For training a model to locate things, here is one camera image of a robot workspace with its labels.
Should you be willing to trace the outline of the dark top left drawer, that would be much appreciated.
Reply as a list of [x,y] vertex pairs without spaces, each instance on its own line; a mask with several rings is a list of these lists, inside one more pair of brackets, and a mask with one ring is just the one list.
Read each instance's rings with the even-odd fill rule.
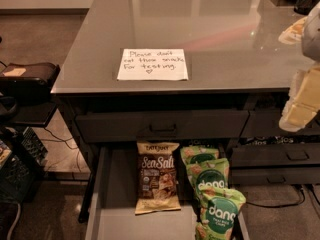
[[238,137],[249,113],[241,110],[110,112],[79,115],[87,143]]

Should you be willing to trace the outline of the dark drawer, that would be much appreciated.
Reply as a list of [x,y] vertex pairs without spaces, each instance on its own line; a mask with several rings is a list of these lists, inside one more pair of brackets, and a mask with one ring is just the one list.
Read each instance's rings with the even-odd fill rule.
[[110,112],[79,115],[87,143],[238,137],[249,113],[241,110]]
[[229,179],[235,185],[317,184],[320,168],[232,169]]
[[320,144],[241,146],[231,155],[233,168],[319,165]]
[[294,136],[294,135],[319,135],[320,119],[316,117],[304,129],[298,132],[287,132],[279,128],[281,118],[279,109],[250,111],[248,120],[243,128],[241,137],[271,137],[271,136]]

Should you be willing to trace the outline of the rear green dang chip bag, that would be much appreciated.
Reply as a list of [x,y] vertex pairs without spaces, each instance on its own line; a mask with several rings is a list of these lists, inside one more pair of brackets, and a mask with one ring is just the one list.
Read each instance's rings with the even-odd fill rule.
[[181,159],[185,165],[197,164],[219,158],[219,150],[205,146],[189,146],[180,149]]

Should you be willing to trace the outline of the green dang chip bag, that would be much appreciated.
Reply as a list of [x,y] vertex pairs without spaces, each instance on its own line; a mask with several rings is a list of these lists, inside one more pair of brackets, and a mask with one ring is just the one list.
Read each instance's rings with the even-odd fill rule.
[[219,158],[219,150],[205,146],[189,146],[180,149],[181,159],[185,165],[197,164]]
[[230,240],[234,222],[246,197],[238,190],[200,187],[200,221],[196,224],[196,240]]
[[205,186],[226,188],[228,186],[229,161],[226,158],[220,158],[188,164],[186,172],[195,195],[198,195],[200,189]]

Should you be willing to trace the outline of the grey counter cabinet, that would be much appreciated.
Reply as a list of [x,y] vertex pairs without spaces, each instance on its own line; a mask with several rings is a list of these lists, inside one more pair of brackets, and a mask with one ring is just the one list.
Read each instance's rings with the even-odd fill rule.
[[[294,73],[314,61],[301,44],[281,43],[296,20],[288,7],[269,0],[94,0],[67,55],[53,91],[60,111],[96,181],[104,147],[135,141],[87,143],[76,125],[79,115],[110,112],[279,109]],[[183,49],[188,80],[117,79],[127,48]],[[229,158],[247,146],[234,138],[213,140]]]

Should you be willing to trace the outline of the brown sea salt chip bag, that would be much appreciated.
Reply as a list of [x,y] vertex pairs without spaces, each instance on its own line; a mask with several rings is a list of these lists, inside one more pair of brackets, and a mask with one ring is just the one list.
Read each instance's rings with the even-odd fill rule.
[[177,194],[177,170],[172,142],[138,142],[138,199],[136,215],[180,210]]

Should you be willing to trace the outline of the middle green dang chip bag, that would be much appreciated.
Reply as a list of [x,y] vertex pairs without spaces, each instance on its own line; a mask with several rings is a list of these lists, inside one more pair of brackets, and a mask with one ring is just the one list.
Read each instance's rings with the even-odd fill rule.
[[229,161],[226,158],[220,158],[188,164],[186,172],[195,195],[198,195],[200,189],[205,186],[226,188],[228,186]]

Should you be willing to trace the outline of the dark top right drawer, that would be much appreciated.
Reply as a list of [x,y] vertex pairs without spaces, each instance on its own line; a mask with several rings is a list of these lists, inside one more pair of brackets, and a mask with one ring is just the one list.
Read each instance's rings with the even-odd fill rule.
[[279,109],[250,111],[248,120],[243,128],[241,137],[271,137],[271,136],[294,136],[294,135],[319,135],[320,119],[316,117],[304,129],[298,132],[287,132],[279,128],[281,118]]

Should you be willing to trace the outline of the dark bottom right drawer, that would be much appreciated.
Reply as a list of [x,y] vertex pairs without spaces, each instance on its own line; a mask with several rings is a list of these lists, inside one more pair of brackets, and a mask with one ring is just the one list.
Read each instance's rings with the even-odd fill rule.
[[232,169],[229,179],[235,185],[317,184],[320,168]]

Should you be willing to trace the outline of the open grey middle drawer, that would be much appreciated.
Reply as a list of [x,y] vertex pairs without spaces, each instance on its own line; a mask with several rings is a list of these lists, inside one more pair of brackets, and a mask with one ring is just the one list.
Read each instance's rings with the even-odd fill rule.
[[181,208],[137,215],[137,148],[100,151],[85,240],[195,240],[196,201],[175,153]]

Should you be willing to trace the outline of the front green dang chip bag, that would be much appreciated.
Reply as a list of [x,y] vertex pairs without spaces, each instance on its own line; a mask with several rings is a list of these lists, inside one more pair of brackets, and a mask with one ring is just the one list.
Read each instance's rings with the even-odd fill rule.
[[230,240],[234,222],[246,197],[238,190],[200,187],[200,221],[196,224],[196,240]]

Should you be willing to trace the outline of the dark middle right drawer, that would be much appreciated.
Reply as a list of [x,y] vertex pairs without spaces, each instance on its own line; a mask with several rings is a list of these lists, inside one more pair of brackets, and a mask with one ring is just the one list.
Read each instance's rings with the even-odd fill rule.
[[231,155],[233,168],[319,165],[320,144],[241,146]]

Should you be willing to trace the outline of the white handwritten paper note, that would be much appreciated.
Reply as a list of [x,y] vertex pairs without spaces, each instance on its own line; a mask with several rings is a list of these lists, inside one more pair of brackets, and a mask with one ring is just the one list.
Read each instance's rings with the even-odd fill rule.
[[125,49],[117,75],[126,81],[188,80],[183,49]]

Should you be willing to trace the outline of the black chair with tan label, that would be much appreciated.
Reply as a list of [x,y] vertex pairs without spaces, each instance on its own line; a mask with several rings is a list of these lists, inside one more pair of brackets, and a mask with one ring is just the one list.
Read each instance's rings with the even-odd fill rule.
[[1,124],[46,126],[57,108],[51,89],[59,72],[60,67],[49,62],[29,65],[11,63],[1,71]]

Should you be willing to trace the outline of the dark plastic crate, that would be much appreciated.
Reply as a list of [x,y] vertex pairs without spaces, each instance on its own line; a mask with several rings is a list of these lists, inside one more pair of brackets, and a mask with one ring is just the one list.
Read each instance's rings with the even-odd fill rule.
[[29,194],[33,182],[43,174],[47,149],[30,127],[13,132],[23,151],[14,148],[2,135],[0,139],[0,200],[22,202]]

